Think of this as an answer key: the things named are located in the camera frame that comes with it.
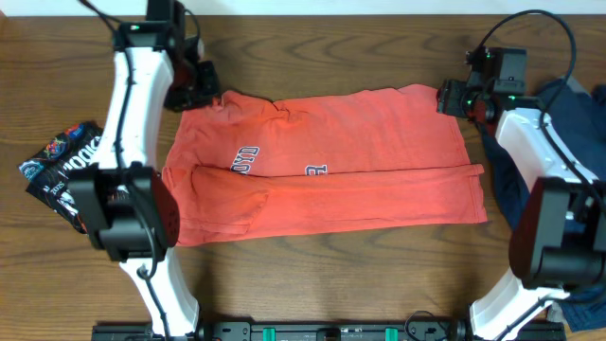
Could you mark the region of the red printed t-shirt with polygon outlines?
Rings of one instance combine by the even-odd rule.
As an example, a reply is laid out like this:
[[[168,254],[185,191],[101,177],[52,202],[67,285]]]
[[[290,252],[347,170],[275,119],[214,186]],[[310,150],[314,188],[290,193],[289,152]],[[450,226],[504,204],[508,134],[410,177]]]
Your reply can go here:
[[[487,219],[482,166],[434,88],[269,101],[233,91],[184,112],[163,179],[178,242]]]

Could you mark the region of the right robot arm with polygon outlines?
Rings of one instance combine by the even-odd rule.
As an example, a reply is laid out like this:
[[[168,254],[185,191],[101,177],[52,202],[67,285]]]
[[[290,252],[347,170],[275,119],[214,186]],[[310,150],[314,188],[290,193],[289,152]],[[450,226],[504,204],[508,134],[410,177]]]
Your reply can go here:
[[[509,242],[506,273],[452,322],[448,340],[563,340],[561,323],[534,318],[605,281],[605,183],[577,162],[541,99],[494,81],[446,80],[441,114],[486,129],[522,176],[528,197]]]

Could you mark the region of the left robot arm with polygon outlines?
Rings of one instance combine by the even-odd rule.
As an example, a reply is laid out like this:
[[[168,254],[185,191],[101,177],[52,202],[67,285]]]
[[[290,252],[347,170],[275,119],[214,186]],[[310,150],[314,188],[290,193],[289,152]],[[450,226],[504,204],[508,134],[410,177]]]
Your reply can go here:
[[[209,340],[175,245],[179,208],[156,168],[155,148],[176,69],[186,64],[182,25],[126,22],[114,33],[115,84],[103,135],[90,166],[68,188],[97,250],[132,279],[151,316],[147,325],[96,325],[94,340]]]

